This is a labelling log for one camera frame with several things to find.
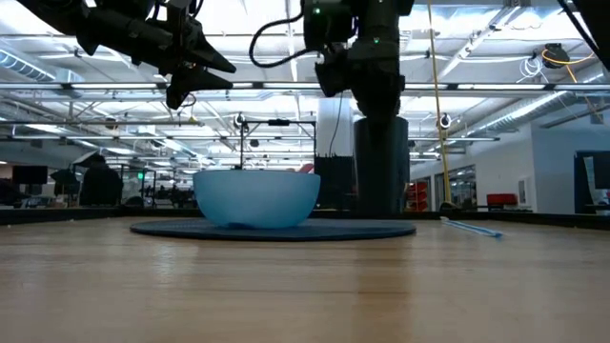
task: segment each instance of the yellow pole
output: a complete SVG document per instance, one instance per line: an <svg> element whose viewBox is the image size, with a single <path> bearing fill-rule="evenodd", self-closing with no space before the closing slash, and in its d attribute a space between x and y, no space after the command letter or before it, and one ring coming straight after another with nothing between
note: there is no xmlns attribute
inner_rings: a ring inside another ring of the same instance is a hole
<svg viewBox="0 0 610 343"><path fill-rule="evenodd" d="M451 187L449 185L449 167L447 165L447 151L445 150L445 137L440 127L440 97L438 96L437 51L435 50L435 32L432 25L432 0L428 0L428 20L430 20L430 48L432 49L432 72L435 80L435 98L437 99L437 130L440 142L440 155L442 157L443 178L445 183L445 202L451 203Z"/></svg>

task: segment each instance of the table surface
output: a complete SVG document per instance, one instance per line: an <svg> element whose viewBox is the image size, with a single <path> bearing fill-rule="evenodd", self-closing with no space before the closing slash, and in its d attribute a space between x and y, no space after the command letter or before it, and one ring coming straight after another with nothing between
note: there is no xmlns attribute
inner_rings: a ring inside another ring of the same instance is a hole
<svg viewBox="0 0 610 343"><path fill-rule="evenodd" d="M610 232L439 222L327 243L179 240L102 219L0 228L0 341L608 342Z"/></svg>

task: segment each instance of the black pillar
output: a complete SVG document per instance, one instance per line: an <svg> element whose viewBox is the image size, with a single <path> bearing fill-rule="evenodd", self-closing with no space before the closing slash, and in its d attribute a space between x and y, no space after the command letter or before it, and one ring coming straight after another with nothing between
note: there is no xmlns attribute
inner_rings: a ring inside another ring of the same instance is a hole
<svg viewBox="0 0 610 343"><path fill-rule="evenodd" d="M409 122L368 118L354 126L358 211L387 215L402 212L404 184L409 181Z"/></svg>

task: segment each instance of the round mat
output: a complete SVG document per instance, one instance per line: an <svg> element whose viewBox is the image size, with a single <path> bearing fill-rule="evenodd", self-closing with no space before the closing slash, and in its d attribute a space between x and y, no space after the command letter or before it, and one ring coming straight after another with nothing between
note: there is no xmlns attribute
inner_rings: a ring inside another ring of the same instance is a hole
<svg viewBox="0 0 610 343"><path fill-rule="evenodd" d="M253 230L220 228L205 219L168 220L134 224L132 232L195 239L310 242L378 239L416 232L403 220L308 219L289 229Z"/></svg>

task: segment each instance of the bowl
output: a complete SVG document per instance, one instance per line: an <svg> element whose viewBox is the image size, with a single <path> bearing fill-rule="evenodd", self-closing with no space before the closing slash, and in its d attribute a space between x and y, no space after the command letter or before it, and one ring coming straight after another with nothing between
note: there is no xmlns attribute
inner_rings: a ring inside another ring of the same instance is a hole
<svg viewBox="0 0 610 343"><path fill-rule="evenodd" d="M320 177L294 171L200 171L193 184L199 209L215 225L283 229L312 212Z"/></svg>

